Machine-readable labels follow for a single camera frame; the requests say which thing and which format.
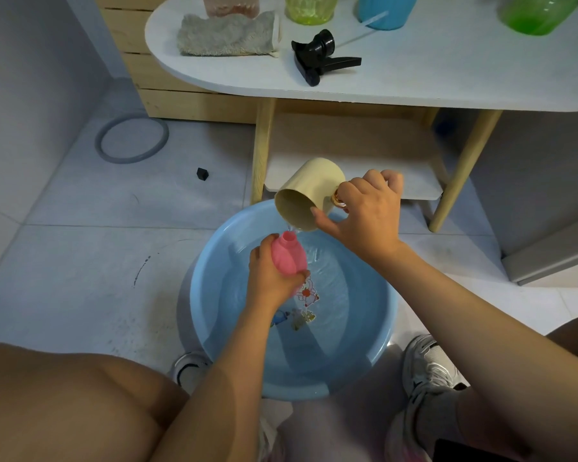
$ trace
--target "cup handle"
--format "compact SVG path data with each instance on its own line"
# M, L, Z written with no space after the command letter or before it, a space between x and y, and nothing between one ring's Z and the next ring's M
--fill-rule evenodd
M331 195L331 203L334 204L336 207L341 209L347 209L347 204L338 199L338 190Z

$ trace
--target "blue bottle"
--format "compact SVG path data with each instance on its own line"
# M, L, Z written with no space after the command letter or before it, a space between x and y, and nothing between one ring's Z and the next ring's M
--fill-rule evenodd
M360 22L384 11L388 15L369 24L370 28L378 30L398 29L405 25L408 15L416 5L417 0L359 0L357 11Z

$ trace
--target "gray towel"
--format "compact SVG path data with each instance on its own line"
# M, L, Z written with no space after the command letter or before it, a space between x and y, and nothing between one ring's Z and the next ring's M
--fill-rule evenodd
M177 48L182 55L278 56L279 17L266 11L254 19L244 14L201 19L186 14L177 34Z

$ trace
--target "pink plastic bottle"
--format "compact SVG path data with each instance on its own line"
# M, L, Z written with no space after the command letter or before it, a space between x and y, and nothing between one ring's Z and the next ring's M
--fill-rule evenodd
M306 251L295 232L284 232L272 243L272 262L281 274L293 275L308 269Z

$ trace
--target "green bottle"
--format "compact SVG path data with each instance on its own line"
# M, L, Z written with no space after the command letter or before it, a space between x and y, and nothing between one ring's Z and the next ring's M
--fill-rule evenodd
M578 6L578 0L512 0L501 19L513 30L531 36L545 36Z
M338 0L285 0L287 15L298 24L314 26L331 20Z

